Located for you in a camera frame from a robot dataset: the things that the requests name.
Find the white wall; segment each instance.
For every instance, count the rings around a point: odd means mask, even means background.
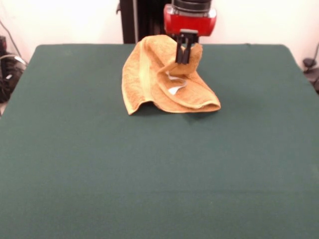
[[[39,44],[123,43],[119,0],[0,0],[0,18],[29,59]],[[296,61],[319,41],[319,0],[213,0],[218,20],[202,43],[281,43]]]
[[[271,43],[290,48],[297,63],[319,42],[319,0],[214,0],[217,24],[202,43]]]
[[[119,0],[0,0],[0,19],[23,57],[55,43],[123,43]],[[13,51],[10,40],[9,49]]]

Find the red robot arm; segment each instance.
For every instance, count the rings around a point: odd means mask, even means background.
[[[216,10],[210,9],[211,0],[172,0],[164,8],[167,34],[177,40],[176,63],[189,63],[191,45],[200,36],[210,36],[216,24]],[[181,49],[183,42],[186,49]]]

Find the green table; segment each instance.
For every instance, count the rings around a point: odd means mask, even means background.
[[[0,120],[4,239],[318,239],[319,99],[281,45],[205,45],[222,110],[128,116],[132,45],[37,48]]]

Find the black cable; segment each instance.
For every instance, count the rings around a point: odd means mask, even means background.
[[[316,59],[316,58],[317,58],[317,56],[318,56],[318,52],[319,52],[319,43],[318,43],[318,45],[317,45],[317,49],[316,49],[316,53],[315,53],[315,57],[314,57],[314,59]]]
[[[0,25],[1,25],[1,26],[4,28],[4,30],[8,33],[8,35],[9,35],[9,37],[10,37],[10,39],[11,39],[11,42],[13,43],[13,45],[14,45],[14,47],[15,47],[15,49],[16,49],[18,55],[19,55],[19,57],[21,57],[21,53],[20,53],[18,47],[16,46],[16,44],[15,44],[15,42],[14,42],[14,40],[13,40],[13,37],[11,36],[10,31],[5,27],[5,25],[2,23],[1,20],[0,20]]]

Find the towel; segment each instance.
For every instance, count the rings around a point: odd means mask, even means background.
[[[137,43],[123,67],[122,93],[129,115],[145,102],[170,113],[213,112],[221,108],[215,93],[196,69],[202,46],[196,43],[189,64],[175,63],[177,43],[166,35]]]

